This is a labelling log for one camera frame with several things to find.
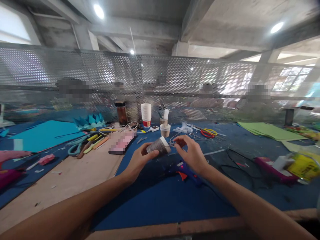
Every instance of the ceiling light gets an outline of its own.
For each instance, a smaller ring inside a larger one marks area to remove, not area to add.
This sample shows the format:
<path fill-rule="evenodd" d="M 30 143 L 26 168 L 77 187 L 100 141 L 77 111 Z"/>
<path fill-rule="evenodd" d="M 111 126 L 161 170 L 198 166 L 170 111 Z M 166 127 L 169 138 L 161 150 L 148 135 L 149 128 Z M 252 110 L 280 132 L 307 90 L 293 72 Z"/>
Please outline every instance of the ceiling light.
<path fill-rule="evenodd" d="M 275 33 L 278 32 L 283 26 L 283 22 L 277 23 L 276 25 L 274 25 L 274 27 L 271 29 L 271 33 Z"/>
<path fill-rule="evenodd" d="M 102 10 L 102 8 L 100 7 L 99 4 L 95 4 L 93 5 L 93 9 L 96 12 L 96 15 L 100 18 L 100 19 L 104 19 L 104 12 Z"/>

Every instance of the metal mesh panel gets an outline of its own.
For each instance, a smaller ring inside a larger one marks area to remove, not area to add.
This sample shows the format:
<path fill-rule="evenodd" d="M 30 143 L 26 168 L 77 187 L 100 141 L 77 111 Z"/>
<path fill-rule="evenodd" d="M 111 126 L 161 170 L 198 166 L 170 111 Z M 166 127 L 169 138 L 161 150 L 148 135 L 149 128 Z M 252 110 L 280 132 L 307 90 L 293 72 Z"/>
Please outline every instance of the metal mesh panel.
<path fill-rule="evenodd" d="M 277 122 L 282 108 L 301 105 L 316 107 L 313 120 L 319 76 L 306 66 L 0 44 L 0 102 L 17 122 L 78 108 L 114 121 L 116 100 L 130 120 L 140 119 L 144 102 L 153 119 L 169 108 L 171 122 Z"/>

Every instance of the red and white cup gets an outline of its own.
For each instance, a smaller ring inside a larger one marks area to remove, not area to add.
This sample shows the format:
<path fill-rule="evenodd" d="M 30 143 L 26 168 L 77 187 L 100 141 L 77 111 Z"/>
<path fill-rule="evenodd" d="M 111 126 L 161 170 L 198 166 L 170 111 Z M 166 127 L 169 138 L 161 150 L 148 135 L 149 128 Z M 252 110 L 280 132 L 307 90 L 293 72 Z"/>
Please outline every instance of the red and white cup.
<path fill-rule="evenodd" d="M 141 104 L 141 115 L 142 115 L 143 126 L 145 128 L 149 128 L 151 124 L 151 104 L 150 103 Z"/>
<path fill-rule="evenodd" d="M 149 121 L 147 121 L 147 120 L 142 120 L 142 122 L 143 122 L 143 126 L 144 126 L 145 128 L 149 128 L 149 127 L 150 127 L 150 124 L 151 124 L 151 119 L 150 119 Z"/>

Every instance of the blue glue gun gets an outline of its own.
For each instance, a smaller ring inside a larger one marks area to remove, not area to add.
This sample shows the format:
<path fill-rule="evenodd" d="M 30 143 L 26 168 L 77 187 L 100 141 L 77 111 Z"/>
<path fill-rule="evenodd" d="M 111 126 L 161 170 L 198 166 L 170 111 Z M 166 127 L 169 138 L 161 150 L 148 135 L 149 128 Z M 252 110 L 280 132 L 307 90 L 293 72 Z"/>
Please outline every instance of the blue glue gun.
<path fill-rule="evenodd" d="M 182 181 L 184 181 L 187 177 L 191 178 L 196 186 L 200 186 L 203 182 L 202 180 L 189 168 L 189 166 L 183 161 L 180 160 L 180 163 L 172 165 L 167 174 L 175 174 L 179 173 Z"/>

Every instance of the wooden board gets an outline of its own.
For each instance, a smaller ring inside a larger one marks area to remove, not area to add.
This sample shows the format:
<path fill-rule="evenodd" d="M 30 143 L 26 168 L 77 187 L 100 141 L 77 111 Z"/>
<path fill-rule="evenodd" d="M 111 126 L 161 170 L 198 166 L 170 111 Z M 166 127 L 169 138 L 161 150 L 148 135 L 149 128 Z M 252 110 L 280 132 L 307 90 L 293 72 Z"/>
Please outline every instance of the wooden board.
<path fill-rule="evenodd" d="M 91 150 L 80 160 L 73 157 L 66 158 L 34 185 L 1 209 L 0 233 L 42 209 L 79 194 L 113 177 L 123 156 L 110 155 L 108 154 L 108 150 L 120 136 L 121 134 L 117 134 L 116 137 L 109 139 L 101 148 Z M 52 171 L 61 171 L 62 173 L 61 175 L 52 174 Z"/>

